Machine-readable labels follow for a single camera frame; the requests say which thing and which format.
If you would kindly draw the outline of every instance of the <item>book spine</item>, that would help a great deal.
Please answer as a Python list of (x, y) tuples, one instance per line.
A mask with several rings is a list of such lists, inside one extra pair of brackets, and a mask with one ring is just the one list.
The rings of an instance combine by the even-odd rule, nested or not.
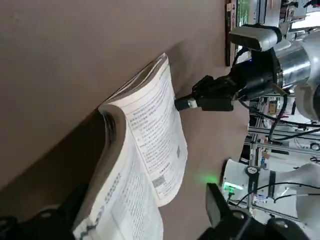
[[(231, 1), (231, 31), (237, 26), (237, 0)], [(230, 62), (232, 63), (236, 56), (236, 45), (230, 43)]]
[(239, 27), (240, 25), (240, 5), (241, 5), (241, 0), (236, 0), (236, 22), (235, 26)]
[(231, 3), (225, 5), (225, 65), (230, 67), (231, 42), (229, 32), (231, 31)]

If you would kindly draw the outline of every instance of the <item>white robot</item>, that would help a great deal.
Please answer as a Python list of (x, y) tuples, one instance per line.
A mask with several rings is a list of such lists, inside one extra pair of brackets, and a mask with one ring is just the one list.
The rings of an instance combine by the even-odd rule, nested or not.
[[(252, 59), (234, 64), (228, 75), (218, 79), (205, 76), (193, 86), (191, 94), (175, 101), (179, 111), (196, 107), (204, 111), (232, 111), (236, 100), (252, 100), (294, 88), (298, 111), (310, 120), (320, 120), (320, 31), (303, 40), (288, 41), (282, 39), (276, 27), (244, 25), (229, 36), (234, 44), (251, 50)], [(320, 195), (319, 164), (306, 164), (291, 172), (273, 172), (228, 160), (222, 182), (225, 198), (229, 188), (233, 189), (231, 199), (235, 201), (251, 192), (276, 199), (288, 188), (296, 190), (299, 220), (312, 229), (320, 229), (320, 196), (309, 196)]]

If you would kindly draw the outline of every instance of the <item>metal cylinder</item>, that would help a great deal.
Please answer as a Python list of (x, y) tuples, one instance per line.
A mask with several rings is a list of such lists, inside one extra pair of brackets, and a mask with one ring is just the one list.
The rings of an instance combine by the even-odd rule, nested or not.
[(278, 75), (278, 84), (283, 89), (308, 80), (311, 63), (306, 50), (299, 43), (280, 42), (274, 51), (282, 70)]
[(320, 30), (310, 33), (299, 44), (304, 48), (311, 64), (308, 84), (320, 83)]

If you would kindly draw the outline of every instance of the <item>brown table surface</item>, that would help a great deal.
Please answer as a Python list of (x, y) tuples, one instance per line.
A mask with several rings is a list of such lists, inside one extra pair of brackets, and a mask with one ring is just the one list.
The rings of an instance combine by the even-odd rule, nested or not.
[[(204, 75), (228, 72), (222, 0), (11, 0), (0, 12), (0, 188), (11, 181), (0, 192), (0, 216), (28, 218), (90, 179), (103, 123), (93, 117), (61, 139), (160, 53), (169, 56), (178, 96)], [(185, 110), (181, 119), (189, 157), (177, 197), (160, 209), (165, 240), (196, 239), (206, 229), (198, 176), (219, 176), (247, 134), (238, 104), (227, 113)]]
[(223, 66), (223, 0), (3, 0), (0, 16), (0, 189), (175, 44), (198, 35), (176, 89)]

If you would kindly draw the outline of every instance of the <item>silver metal joint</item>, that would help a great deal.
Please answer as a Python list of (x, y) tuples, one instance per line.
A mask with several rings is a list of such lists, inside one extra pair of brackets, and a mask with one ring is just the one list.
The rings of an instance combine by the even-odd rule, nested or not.
[(275, 221), (275, 224), (277, 224), (279, 227), (281, 227), (281, 228), (285, 228), (285, 229), (287, 229), (288, 228), (288, 225), (284, 222), (284, 221), (282, 221), (282, 220), (277, 220), (277, 221)]
[(197, 107), (198, 107), (197, 101), (196, 101), (194, 98), (188, 99), (188, 106), (189, 106), (189, 108), (191, 108), (191, 109), (197, 108)]
[(245, 216), (243, 215), (243, 213), (239, 212), (239, 211), (235, 211), (233, 212), (233, 216), (235, 216), (237, 219), (244, 219)]
[(277, 84), (281, 88), (288, 89), (308, 80), (311, 63), (306, 50), (300, 44), (291, 42), (282, 46), (279, 43), (274, 47), (274, 51), (281, 67), (281, 73), (277, 74)]

